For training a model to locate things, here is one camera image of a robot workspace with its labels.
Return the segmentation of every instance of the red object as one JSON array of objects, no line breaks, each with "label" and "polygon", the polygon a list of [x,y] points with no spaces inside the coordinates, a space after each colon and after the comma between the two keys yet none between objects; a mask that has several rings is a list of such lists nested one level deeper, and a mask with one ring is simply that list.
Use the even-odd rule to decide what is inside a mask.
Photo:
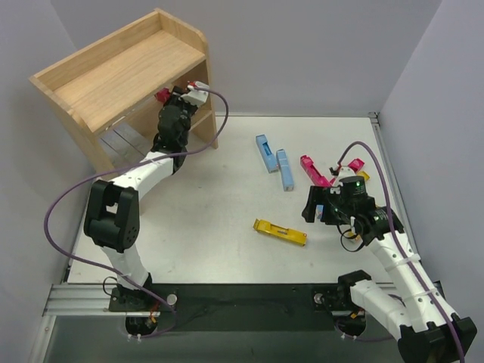
[{"label": "red object", "polygon": [[164,88],[161,91],[158,91],[154,97],[157,99],[157,101],[161,102],[164,104],[165,102],[168,101],[168,98],[171,94],[169,93],[169,89]]},{"label": "red object", "polygon": [[354,159],[351,163],[348,164],[348,167],[351,168],[353,172],[359,172],[363,169],[365,162],[359,158]]},{"label": "red object", "polygon": [[315,168],[314,162],[307,155],[301,156],[301,166],[314,185],[318,187],[331,186],[330,182]]}]

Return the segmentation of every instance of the yellow block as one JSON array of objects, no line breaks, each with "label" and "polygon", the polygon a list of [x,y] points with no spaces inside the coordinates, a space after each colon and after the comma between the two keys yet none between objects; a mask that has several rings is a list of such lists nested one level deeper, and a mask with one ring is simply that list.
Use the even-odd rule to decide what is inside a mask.
[{"label": "yellow block", "polygon": [[295,229],[289,229],[280,227],[278,225],[273,225],[268,221],[264,221],[262,219],[256,219],[254,222],[254,229],[259,233],[269,234],[270,236],[274,236],[280,238],[282,240],[288,240],[294,244],[298,244],[300,246],[306,245],[306,233],[302,233],[296,231]]}]

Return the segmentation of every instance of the pink block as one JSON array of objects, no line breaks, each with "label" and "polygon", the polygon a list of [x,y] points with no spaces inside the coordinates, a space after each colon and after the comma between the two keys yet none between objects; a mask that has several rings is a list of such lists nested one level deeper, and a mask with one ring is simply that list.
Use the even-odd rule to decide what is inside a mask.
[{"label": "pink block", "polygon": [[307,155],[301,156],[301,166],[314,185],[318,187],[331,186],[330,182],[315,168],[314,162]]},{"label": "pink block", "polygon": [[351,168],[353,172],[359,172],[363,169],[365,162],[359,158],[354,159],[351,163],[348,164],[348,167]]}]

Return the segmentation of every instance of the wooden shelf board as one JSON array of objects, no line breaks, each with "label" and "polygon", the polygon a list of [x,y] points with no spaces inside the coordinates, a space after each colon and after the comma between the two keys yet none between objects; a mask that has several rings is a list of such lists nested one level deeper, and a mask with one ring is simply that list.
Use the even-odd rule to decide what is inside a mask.
[{"label": "wooden shelf board", "polygon": [[160,30],[54,93],[95,134],[205,60],[204,53]]}]

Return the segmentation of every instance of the black base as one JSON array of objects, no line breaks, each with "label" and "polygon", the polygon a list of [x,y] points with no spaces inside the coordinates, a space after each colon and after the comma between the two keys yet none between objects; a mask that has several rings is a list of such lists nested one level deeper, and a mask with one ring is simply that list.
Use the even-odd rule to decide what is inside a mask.
[{"label": "black base", "polygon": [[[337,284],[153,284],[151,290],[164,299],[177,296],[180,331],[333,330],[335,319],[324,303],[331,302],[332,312],[351,312],[351,306],[331,298],[337,295]],[[150,300],[120,298],[115,288],[109,310],[146,312],[153,306]],[[169,310],[160,311],[161,328],[172,324]]]}]

